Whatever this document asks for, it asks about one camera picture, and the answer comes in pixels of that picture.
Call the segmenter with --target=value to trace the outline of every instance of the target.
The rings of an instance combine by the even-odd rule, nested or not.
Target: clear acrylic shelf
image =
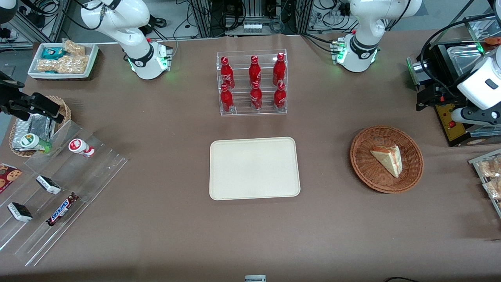
[[[95,154],[85,158],[69,151],[68,144],[74,138],[80,138],[93,146]],[[34,173],[17,189],[14,188],[15,191],[10,195],[0,198],[0,249],[12,244],[13,249],[17,250],[15,255],[26,266],[36,265],[43,258],[127,162],[71,120],[50,141],[50,153],[36,153],[25,162]],[[38,175],[51,178],[62,191],[57,195],[47,192],[36,182]],[[49,226],[45,221],[71,192],[80,196],[80,199],[54,226]],[[10,202],[25,205],[33,219],[28,223],[14,219],[7,209]]]
[[[273,108],[274,95],[277,87],[273,85],[273,66],[277,61],[277,54],[282,52],[285,54],[285,64],[287,65],[288,56],[286,49],[277,50],[260,50],[260,51],[235,51],[235,52],[218,52],[216,57],[216,76],[217,89],[219,98],[219,111],[221,115],[254,115],[254,114],[286,114],[287,102],[282,111],[276,111]],[[251,56],[256,55],[259,58],[261,66],[261,91],[263,92],[263,106],[260,110],[251,108],[251,86],[249,84],[249,67],[251,66]],[[233,69],[235,78],[235,88],[231,90],[233,94],[233,103],[235,111],[225,112],[221,103],[221,57],[228,57],[229,65]],[[287,71],[285,70],[285,90],[289,96]]]

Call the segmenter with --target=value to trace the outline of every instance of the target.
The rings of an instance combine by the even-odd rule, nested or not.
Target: cake slice
[[[393,175],[397,177],[402,172],[402,157],[397,145],[391,147],[376,146],[371,154]]]

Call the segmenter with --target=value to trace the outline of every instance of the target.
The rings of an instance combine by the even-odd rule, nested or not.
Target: aluminum foil
[[[56,123],[50,118],[37,113],[30,115],[28,121],[17,119],[12,148],[20,152],[29,151],[30,149],[21,146],[21,138],[28,133],[33,133],[38,135],[40,139],[49,140],[54,134],[55,125]]]

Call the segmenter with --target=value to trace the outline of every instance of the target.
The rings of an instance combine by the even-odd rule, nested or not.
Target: white tray
[[[89,56],[89,62],[85,68],[84,73],[46,73],[39,72],[37,70],[38,60],[42,57],[42,52],[45,48],[62,47],[63,43],[42,43],[38,46],[35,57],[31,63],[30,69],[28,70],[28,75],[33,78],[39,79],[80,79],[89,77],[92,67],[94,66],[94,61],[96,60],[99,47],[93,43],[79,43],[85,47],[85,55]]]
[[[210,145],[212,199],[294,197],[300,191],[294,139],[218,140]]]

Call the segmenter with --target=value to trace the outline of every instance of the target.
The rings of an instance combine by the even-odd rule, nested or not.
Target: yellow panel
[[[444,106],[436,105],[435,108],[437,109],[438,117],[440,118],[440,122],[442,123],[442,127],[444,128],[449,141],[452,141],[466,133],[463,124],[460,122],[456,122],[456,126],[449,128],[449,122],[452,121],[450,115],[455,108],[453,104],[447,104]]]

